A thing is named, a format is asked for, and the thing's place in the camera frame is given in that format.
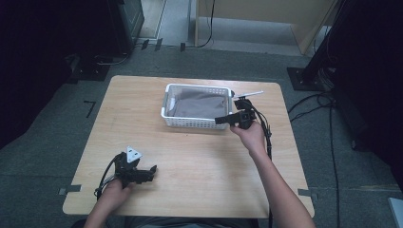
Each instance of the tape mark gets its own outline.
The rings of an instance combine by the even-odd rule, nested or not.
[[[81,184],[70,185],[66,188],[59,189],[59,195],[65,196],[69,192],[81,192]]]
[[[184,52],[185,49],[186,49],[186,44],[185,44],[185,43],[181,43],[181,52]]]
[[[143,42],[143,45],[142,45],[142,50],[144,50],[144,49],[146,49],[147,48],[147,46],[148,46],[148,42],[149,42],[150,40],[145,40],[144,42]]]
[[[89,101],[84,101],[84,103],[91,103],[92,104],[91,108],[88,111],[88,114],[86,114],[86,118],[88,118],[89,115],[91,115],[91,112],[94,109],[95,104],[97,104],[97,103],[96,102],[89,102]]]
[[[316,203],[319,200],[319,195],[317,193],[313,193],[308,189],[298,189],[298,194],[303,197],[310,197],[313,203]]]
[[[160,50],[162,43],[163,43],[163,38],[157,40],[157,45],[155,46],[155,51]]]

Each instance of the table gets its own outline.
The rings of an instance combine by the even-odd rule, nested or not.
[[[196,1],[195,46],[198,45],[199,39],[199,17],[211,17],[213,6],[212,0]],[[291,24],[299,50],[305,54],[327,20],[334,19],[337,2],[337,0],[217,0],[214,18]]]
[[[294,192],[308,189],[278,84],[115,76],[72,181],[82,184],[82,189],[67,194],[66,214],[89,214],[96,202],[94,189],[107,165],[131,145],[144,155],[139,169],[157,164],[158,171],[154,181],[136,186],[116,215],[268,218],[258,171],[238,136],[229,129],[166,125],[161,107],[168,84],[225,86],[237,94],[263,90],[250,100],[271,125],[273,162]],[[313,216],[311,198],[299,198]]]
[[[403,227],[403,200],[388,198],[389,205],[391,206],[391,210],[393,213],[394,222],[396,223],[396,227]]]

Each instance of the white basket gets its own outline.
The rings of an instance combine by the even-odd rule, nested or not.
[[[204,85],[183,85],[183,84],[169,84],[166,86],[165,96],[163,98],[163,107],[161,108],[161,116],[165,119],[166,124],[169,126],[182,126],[182,127],[197,127],[197,128],[213,128],[225,129],[227,123],[216,124],[214,119],[202,118],[189,118],[189,117],[170,117],[167,115],[170,110],[171,101],[182,93],[183,89],[194,89],[204,93],[214,93],[223,95],[224,97],[224,112],[226,115],[232,114],[232,94],[231,89],[227,87],[204,86]]]

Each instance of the cable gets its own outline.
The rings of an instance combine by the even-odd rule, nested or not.
[[[301,99],[299,102],[297,102],[290,108],[288,113],[290,113],[296,106],[302,104],[303,102],[305,102],[313,97],[317,97],[317,103],[319,104],[319,106],[311,109],[310,111],[297,114],[296,117],[294,119],[292,119],[290,122],[292,122],[293,120],[300,118],[308,113],[318,110],[322,107],[329,107],[330,147],[331,147],[331,152],[332,152],[332,162],[333,162],[333,169],[334,169],[334,173],[335,173],[335,182],[336,182],[336,220],[337,220],[337,228],[338,228],[338,227],[340,227],[340,192],[339,192],[339,184],[338,184],[338,173],[337,173],[337,167],[336,167],[335,147],[334,147],[334,143],[333,143],[334,137],[333,137],[333,116],[332,116],[335,100],[333,100],[327,96],[324,96],[324,94],[326,94],[326,92],[314,94],[314,95]],[[322,104],[319,99],[321,97],[328,99],[329,103]]]
[[[331,79],[330,79],[330,78],[331,78],[331,76],[329,75],[330,72],[332,72],[331,69],[322,67],[322,68],[319,69],[319,71],[318,71],[318,73],[317,73],[318,79],[319,79],[324,85],[327,86],[327,90],[331,90],[332,88],[335,87],[335,85],[333,84],[333,82],[332,82]]]
[[[338,228],[338,227],[340,227],[340,191],[338,189],[338,174],[337,174],[336,159],[335,159],[335,149],[334,149],[334,145],[333,145],[332,109],[333,109],[333,107],[330,106],[330,111],[329,111],[330,148],[332,151],[333,170],[335,172],[335,180],[336,180],[336,218],[337,218],[337,228]]]
[[[205,10],[207,11],[207,1],[204,1],[204,3],[205,3]],[[211,22],[209,23],[209,22],[208,22],[208,17],[206,18],[207,26],[208,26],[208,28],[210,29],[210,37],[211,37],[211,39],[212,39],[212,41],[213,41],[213,44],[211,45],[211,47],[214,46],[214,39],[213,39],[213,17],[214,17],[214,11],[213,11],[213,9],[212,9],[211,17],[210,17]]]
[[[105,187],[109,182],[113,181],[113,179],[112,179],[112,180],[109,180],[109,181],[107,181],[106,183],[104,183],[104,180],[105,180],[105,176],[106,176],[106,174],[107,174],[107,171],[109,171],[110,166],[116,161],[116,159],[118,158],[118,156],[119,156],[119,155],[115,156],[115,158],[113,158],[113,160],[110,161],[110,163],[109,163],[109,165],[107,166],[107,168],[106,168],[104,174],[102,175],[102,178],[101,178],[99,187],[98,187],[97,189],[95,189],[94,195],[97,197],[97,200],[101,197],[102,191],[104,190],[104,187]]]
[[[325,48],[324,51],[325,51],[325,54],[326,54],[326,57],[327,57],[327,58],[324,57],[324,58],[320,61],[319,67],[321,67],[321,66],[323,65],[323,63],[325,63],[325,61],[326,61],[327,59],[329,59],[330,63],[332,63],[332,64],[336,64],[336,63],[338,62],[338,58],[337,58],[336,56],[333,56],[333,55],[330,54],[330,51],[329,51],[329,44],[330,44],[330,38],[331,38],[332,32],[333,32],[333,26],[335,25],[336,20],[338,19],[339,15],[340,15],[340,13],[341,13],[341,10],[345,7],[345,3],[346,3],[346,2],[347,2],[346,0],[342,0],[342,2],[341,2],[341,4],[340,4],[340,7],[337,9],[337,13],[336,13],[334,22],[333,22],[333,24],[332,24],[332,29],[329,30],[329,33],[328,33],[328,28],[329,28],[329,26],[326,27],[325,38],[324,38],[324,40],[322,41],[322,43],[323,43],[323,42],[326,42],[326,43],[324,43],[323,45],[326,46],[326,47],[324,47],[324,48]],[[314,51],[315,51],[315,53],[317,53],[317,50],[315,49],[315,41],[314,41]]]
[[[102,57],[101,55],[96,55],[96,56],[94,56],[94,58],[96,59],[96,58],[98,58],[98,57]],[[119,65],[119,64],[121,64],[122,62],[124,62],[126,59],[128,58],[128,54],[125,54],[125,57],[124,57],[124,59],[123,60],[121,60],[121,61],[118,61],[118,62],[112,62],[112,63],[97,63],[97,65],[100,65],[100,66],[113,66],[113,65]]]
[[[261,128],[263,129],[263,133],[264,133],[264,138],[266,139],[267,156],[269,156],[270,160],[272,160],[272,143],[270,141],[270,137],[272,136],[272,133],[270,131],[270,125],[267,123],[266,117],[261,112],[259,112],[252,104],[246,102],[243,99],[240,99],[240,101],[242,101],[246,105],[249,105],[249,107],[251,107],[255,111],[255,113],[258,114],[258,118],[260,120],[260,125],[261,125]]]
[[[213,7],[211,8],[211,16],[210,16],[210,25],[211,25],[210,37],[208,37],[208,40],[207,40],[207,42],[204,43],[204,45],[197,46],[196,48],[203,48],[204,46],[206,46],[210,42],[211,37],[213,36],[213,17],[214,17],[214,6],[215,5],[216,5],[216,0],[213,0]]]

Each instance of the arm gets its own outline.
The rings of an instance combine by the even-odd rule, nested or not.
[[[88,215],[84,227],[103,228],[107,217],[127,200],[134,186],[134,183],[130,183],[122,189],[122,182],[119,179],[110,182]]]
[[[305,206],[267,156],[260,124],[253,122],[247,130],[231,126],[231,131],[240,136],[243,145],[249,150],[278,226],[315,227]]]

